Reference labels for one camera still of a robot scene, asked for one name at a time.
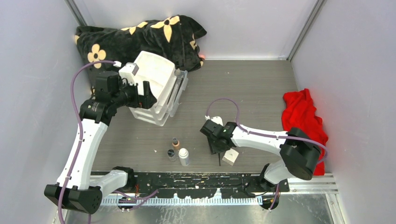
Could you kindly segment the white plastic drawer organizer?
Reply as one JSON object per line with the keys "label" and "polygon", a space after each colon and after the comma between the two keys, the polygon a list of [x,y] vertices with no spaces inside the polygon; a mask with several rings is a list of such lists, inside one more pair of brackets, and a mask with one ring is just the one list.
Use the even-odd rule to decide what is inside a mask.
{"label": "white plastic drawer organizer", "polygon": [[139,67],[135,77],[139,84],[149,81],[150,89],[157,102],[150,109],[129,108],[136,119],[163,126],[169,116],[168,98],[177,77],[175,64],[154,53],[141,51],[134,63]]}

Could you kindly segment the clear plastic drawer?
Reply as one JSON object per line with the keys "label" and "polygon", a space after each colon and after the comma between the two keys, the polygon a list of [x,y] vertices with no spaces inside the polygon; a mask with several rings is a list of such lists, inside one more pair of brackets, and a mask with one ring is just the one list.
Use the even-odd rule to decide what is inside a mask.
{"label": "clear plastic drawer", "polygon": [[169,114],[170,117],[174,117],[176,114],[176,111],[180,105],[179,100],[181,98],[181,95],[183,91],[186,89],[187,83],[188,83],[188,77],[187,77],[188,71],[186,70],[176,70],[175,71],[175,76],[178,78],[178,87],[176,94],[174,95],[171,104],[168,106],[168,111],[167,113]]}

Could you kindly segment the white plastic bottle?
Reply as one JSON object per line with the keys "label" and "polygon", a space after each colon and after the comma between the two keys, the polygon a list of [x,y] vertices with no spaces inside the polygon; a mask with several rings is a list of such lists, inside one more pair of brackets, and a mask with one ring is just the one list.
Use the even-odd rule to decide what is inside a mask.
{"label": "white plastic bottle", "polygon": [[188,166],[190,164],[189,152],[186,148],[179,150],[178,157],[182,166]]}

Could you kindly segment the tan foundation bottle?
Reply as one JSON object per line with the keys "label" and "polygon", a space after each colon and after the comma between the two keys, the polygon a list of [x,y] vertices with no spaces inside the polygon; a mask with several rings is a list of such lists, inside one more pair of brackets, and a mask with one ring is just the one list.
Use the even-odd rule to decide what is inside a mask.
{"label": "tan foundation bottle", "polygon": [[172,139],[172,146],[174,150],[179,150],[180,149],[180,141],[177,138]]}

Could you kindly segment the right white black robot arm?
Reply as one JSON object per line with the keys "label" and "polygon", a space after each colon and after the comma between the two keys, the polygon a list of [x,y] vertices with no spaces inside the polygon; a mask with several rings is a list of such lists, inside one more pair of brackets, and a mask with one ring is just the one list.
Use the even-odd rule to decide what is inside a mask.
{"label": "right white black robot arm", "polygon": [[278,162],[264,166],[257,180],[260,188],[267,192],[276,190],[277,185],[288,178],[311,180],[321,155],[318,144],[295,127],[289,131],[270,132],[236,122],[222,125],[209,119],[200,132],[207,137],[213,154],[233,147],[248,147],[279,156]]}

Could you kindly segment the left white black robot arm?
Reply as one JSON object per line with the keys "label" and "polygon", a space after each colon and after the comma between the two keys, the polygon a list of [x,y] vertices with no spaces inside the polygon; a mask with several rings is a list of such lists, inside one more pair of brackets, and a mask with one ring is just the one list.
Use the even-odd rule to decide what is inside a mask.
{"label": "left white black robot arm", "polygon": [[94,214],[103,197],[123,190],[132,192],[136,178],[132,168],[116,166],[108,174],[91,181],[93,162],[100,142],[118,108],[150,109],[157,103],[150,81],[134,81],[115,71],[96,76],[94,96],[77,113],[78,130],[71,154],[56,184],[48,184],[44,195],[60,209]]}

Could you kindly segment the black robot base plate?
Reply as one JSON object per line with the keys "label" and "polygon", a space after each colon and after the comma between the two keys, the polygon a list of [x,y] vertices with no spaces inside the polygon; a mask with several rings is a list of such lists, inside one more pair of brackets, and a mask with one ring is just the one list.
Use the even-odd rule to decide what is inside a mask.
{"label": "black robot base plate", "polygon": [[148,196],[155,190],[157,198],[213,198],[219,191],[222,199],[273,196],[275,188],[267,189],[259,174],[250,173],[155,173],[138,172],[135,185],[117,189],[124,194]]}

